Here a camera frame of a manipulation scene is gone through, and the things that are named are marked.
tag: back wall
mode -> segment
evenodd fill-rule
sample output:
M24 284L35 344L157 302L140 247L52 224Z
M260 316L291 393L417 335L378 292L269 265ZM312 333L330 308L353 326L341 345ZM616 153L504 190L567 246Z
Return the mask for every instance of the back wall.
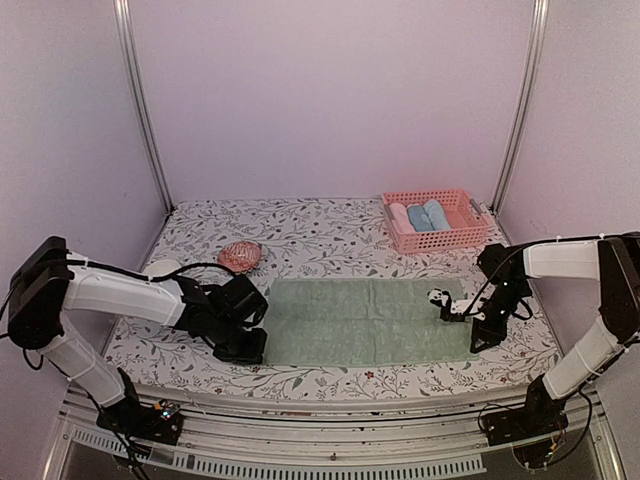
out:
M132 2L172 193L489 200L533 2Z

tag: white wall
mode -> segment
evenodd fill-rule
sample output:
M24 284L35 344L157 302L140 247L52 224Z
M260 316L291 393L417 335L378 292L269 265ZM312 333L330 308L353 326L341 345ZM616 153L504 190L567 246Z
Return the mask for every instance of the white wall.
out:
M551 2L502 221L515 241L640 230L640 3ZM595 282L540 282L568 349L593 322ZM640 348L598 381L629 478L640 475Z
M135 267L162 212L113 2L3 0L0 11L0 290L52 234L95 259ZM99 344L109 325L84 327ZM17 347L0 344L0 477L42 474L65 387L52 368L32 372Z
M533 1L140 0L145 92L177 200L489 200Z

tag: pink rolled towel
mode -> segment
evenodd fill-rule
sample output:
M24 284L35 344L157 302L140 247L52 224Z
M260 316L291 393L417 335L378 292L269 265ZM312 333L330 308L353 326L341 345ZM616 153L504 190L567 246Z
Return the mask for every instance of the pink rolled towel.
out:
M407 207L401 203L392 203L389 205L389 209L395 218L396 229L398 233L416 233L416 229L413 228L409 221L409 215L407 214Z

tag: red ball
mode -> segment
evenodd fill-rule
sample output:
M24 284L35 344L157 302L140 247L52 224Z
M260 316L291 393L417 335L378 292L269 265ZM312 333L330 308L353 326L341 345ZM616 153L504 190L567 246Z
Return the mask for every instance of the red ball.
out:
M255 242L235 242L224 247L218 254L218 263L236 273L254 269L260 262L262 248Z

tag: rolled towel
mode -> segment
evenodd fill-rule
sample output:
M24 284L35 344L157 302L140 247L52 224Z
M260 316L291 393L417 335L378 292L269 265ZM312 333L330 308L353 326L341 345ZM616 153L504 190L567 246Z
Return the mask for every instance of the rolled towel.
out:
M389 205L389 210L391 210L393 218L396 220L395 226L399 233L416 233L416 230L409 221L409 215L407 215L407 209L404 205L401 203L392 203Z
M416 232L431 232L433 231L433 225L427 216L427 212L424 211L420 205L410 205L407 208L407 214L409 215L409 221Z
M423 209L427 213L434 230L451 230L451 225L449 225L447 216L444 214L444 208L437 200L429 200L424 204Z

